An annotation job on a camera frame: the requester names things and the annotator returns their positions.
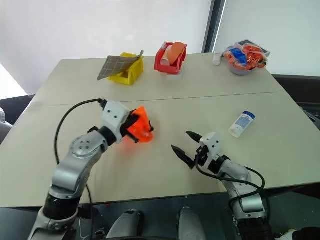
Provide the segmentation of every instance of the blue bottle cap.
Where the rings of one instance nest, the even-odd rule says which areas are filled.
[[[250,116],[253,120],[255,120],[255,118],[256,118],[256,116],[253,113],[249,112],[249,111],[244,111],[243,114],[246,114],[246,115]]]

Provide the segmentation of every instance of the plastic bag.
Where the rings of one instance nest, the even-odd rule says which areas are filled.
[[[241,71],[250,71],[255,68],[262,69],[268,61],[260,47],[249,43],[242,47],[230,46],[223,55],[230,65]]]

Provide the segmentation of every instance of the red bin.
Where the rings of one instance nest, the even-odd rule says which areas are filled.
[[[165,65],[161,65],[160,63],[162,57],[165,54],[167,47],[172,44],[173,42],[164,42],[160,50],[157,52],[157,54],[155,55],[154,70],[158,70],[159,72],[167,73],[167,74],[178,74],[180,72],[182,62],[186,59],[186,55],[187,55],[186,44],[184,45],[183,53],[180,53],[179,57],[177,58],[177,60],[174,62],[173,65],[165,66]]]

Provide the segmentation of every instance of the snack package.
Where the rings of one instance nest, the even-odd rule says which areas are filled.
[[[136,138],[139,143],[148,143],[153,138],[154,135],[152,131],[154,128],[151,126],[149,121],[147,112],[143,106],[138,107],[134,112],[133,115],[139,116],[139,119],[127,129],[127,131]]]
[[[249,43],[243,46],[230,46],[223,55],[230,65],[241,71],[250,71],[255,68],[262,69],[268,61],[260,47]]]

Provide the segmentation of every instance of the orange toy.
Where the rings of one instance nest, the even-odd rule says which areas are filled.
[[[173,65],[175,63],[179,55],[183,53],[183,51],[185,50],[185,47],[186,45],[179,41],[172,44],[172,47],[168,51],[168,55],[167,55],[170,65]]]
[[[152,134],[154,128],[150,124],[145,108],[143,106],[138,107],[133,111],[132,115],[136,115],[139,118],[127,131],[134,136],[139,143],[150,142],[154,138]]]

